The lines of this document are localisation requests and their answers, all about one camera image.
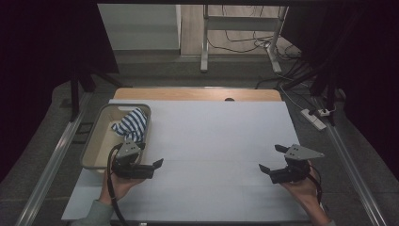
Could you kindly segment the white power strip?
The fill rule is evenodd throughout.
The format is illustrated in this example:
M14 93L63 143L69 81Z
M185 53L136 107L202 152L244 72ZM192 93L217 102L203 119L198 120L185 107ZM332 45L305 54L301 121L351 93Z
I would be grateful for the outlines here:
M313 115L309 109L303 109L300 111L301 115L312 124L318 131L326 129L326 125L321 122L315 115Z

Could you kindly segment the person's right hand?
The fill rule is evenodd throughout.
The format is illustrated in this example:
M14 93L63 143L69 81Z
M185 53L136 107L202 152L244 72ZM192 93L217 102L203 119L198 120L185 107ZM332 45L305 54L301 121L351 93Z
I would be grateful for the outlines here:
M296 183L282 183L281 186L293 196L305 211L320 206L317 180L313 168L311 168L310 175L306 179Z

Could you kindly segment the white metal desk frame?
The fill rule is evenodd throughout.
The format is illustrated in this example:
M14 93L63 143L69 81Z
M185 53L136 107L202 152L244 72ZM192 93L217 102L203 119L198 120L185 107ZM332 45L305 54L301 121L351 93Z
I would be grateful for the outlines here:
M276 17L234 17L234 16L216 16L209 14L209 6L203 6L203 38L200 55L200 70L203 73L208 72L208 41L209 31L262 31L272 32L272 40L266 47L266 53L269 57L272 69L275 73L281 73L281 67L277 61L275 49L282 29L287 7L279 7Z

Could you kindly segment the white table mat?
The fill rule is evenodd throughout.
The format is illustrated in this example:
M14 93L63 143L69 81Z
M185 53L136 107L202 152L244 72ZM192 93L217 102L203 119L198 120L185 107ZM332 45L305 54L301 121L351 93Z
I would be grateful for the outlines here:
M298 142L284 102L150 101L147 162L153 177L120 202L139 222L305 221L307 215L259 166L284 167L276 145Z

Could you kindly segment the beige plastic basket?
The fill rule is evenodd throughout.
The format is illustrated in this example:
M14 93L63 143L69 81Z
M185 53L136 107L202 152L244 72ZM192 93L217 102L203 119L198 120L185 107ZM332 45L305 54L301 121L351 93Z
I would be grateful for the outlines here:
M80 163L86 170L104 170L107 158L112 148L122 144L125 140L118 136L111 126L130 113L135 108L141 108L147 116L147 129L144 140L137 143L146 143L150 129L151 109L144 104L108 104L101 108L93 128L88 136L88 141L81 153Z

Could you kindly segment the black metal stand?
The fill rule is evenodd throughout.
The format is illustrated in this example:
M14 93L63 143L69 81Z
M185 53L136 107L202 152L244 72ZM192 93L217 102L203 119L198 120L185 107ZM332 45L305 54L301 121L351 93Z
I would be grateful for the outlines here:
M107 73L101 72L99 69L88 63L75 64L71 73L71 98L72 98L72 115L71 121L75 121L80 113L79 87L85 92L93 92L96 89L95 82L91 77L93 74L98 75L104 81L122 88L123 84Z

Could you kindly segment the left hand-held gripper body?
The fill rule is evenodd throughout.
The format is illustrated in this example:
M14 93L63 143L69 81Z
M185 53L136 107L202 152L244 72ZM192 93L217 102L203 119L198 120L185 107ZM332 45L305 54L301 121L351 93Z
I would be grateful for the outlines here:
M151 179L156 170L156 163L141 163L143 150L131 139L125 140L112 162L112 171L123 179Z

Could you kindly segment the black curtain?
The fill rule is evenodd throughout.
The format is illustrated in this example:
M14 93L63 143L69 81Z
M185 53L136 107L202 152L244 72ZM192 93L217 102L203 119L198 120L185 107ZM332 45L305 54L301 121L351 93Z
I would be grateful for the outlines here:
M0 182L36 133L53 90L119 71L100 0L0 0Z
M399 180L399 0L364 0L334 71L344 112ZM313 67L330 52L355 13L339 7L290 7L282 36Z

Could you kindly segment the blue white striped cloth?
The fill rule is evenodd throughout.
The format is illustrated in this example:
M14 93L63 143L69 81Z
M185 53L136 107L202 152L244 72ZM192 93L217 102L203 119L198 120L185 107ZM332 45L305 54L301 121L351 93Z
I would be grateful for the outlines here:
M147 129L147 116L141 108L137 107L125 115L120 122L114 123L111 129L124 139L141 142L144 140Z

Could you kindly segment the white cabinet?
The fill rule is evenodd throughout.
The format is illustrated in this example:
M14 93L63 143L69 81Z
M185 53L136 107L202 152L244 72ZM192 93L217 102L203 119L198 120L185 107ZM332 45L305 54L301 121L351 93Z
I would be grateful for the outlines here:
M179 50L180 5L98 4L113 50Z

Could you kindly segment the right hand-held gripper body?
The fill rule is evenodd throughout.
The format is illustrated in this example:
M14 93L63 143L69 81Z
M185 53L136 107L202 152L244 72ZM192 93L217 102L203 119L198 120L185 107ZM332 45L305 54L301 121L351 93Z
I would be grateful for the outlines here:
M288 148L288 152L284 153L286 167L270 170L269 176L273 184L298 182L306 179L311 172L309 160L325 156L323 153L296 144Z

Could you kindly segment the black tripod stand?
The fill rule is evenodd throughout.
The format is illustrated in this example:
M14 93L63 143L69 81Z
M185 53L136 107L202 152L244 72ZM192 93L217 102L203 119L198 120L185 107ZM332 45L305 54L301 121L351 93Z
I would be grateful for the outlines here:
M283 88L284 85L296 80L301 74L308 73L309 71L310 67L305 62L301 62L297 59L286 73L276 74L276 78L268 78L259 81L255 89L259 89L263 83L276 80L277 83L274 89L281 92L283 97L291 104L300 110L309 109L316 117L327 119L328 117L320 117L318 110L322 108L331 110L333 105L335 105L336 97L334 84L327 83L319 96L317 96L316 93L311 93L311 87L316 86L316 81L313 81L311 84L307 84L306 82L299 83L300 87L309 90L307 93L299 93L293 89Z

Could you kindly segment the person's left hand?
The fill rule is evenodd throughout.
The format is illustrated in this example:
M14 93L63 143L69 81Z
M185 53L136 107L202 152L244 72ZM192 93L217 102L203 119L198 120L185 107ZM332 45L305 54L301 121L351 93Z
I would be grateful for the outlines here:
M111 196L108 191L108 175L104 175L103 187L98 199L99 202L107 205L111 205L112 201L119 201L122 199L129 190L144 182L144 179L123 179L116 176L114 173L111 174L111 182L114 189L114 195Z

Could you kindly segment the aluminium rail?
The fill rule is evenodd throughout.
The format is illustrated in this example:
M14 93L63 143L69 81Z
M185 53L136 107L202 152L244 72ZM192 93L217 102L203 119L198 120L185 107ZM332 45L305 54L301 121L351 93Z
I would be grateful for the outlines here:
M371 189L367 186L361 176L349 149L343 141L343 137L337 129L337 110L338 107L336 105L333 105L333 109L330 110L330 115L325 122L325 125L327 126L327 134L332 141L336 153L343 164L343 168L347 173L354 190L359 195L360 202L373 226L389 226L388 221L384 217L380 206L377 204Z
M75 132L77 131L78 126L83 119L87 108L88 103L92 97L92 93L84 92L80 101L78 102L78 106L80 110L77 113L77 116L73 121L70 121L62 136L60 137L53 153L44 168L38 182L36 183L29 199L27 200L23 211L19 215L15 226L32 226L44 200L45 197L53 183L56 174L59 170L59 167L67 153L71 143L72 137L74 136Z

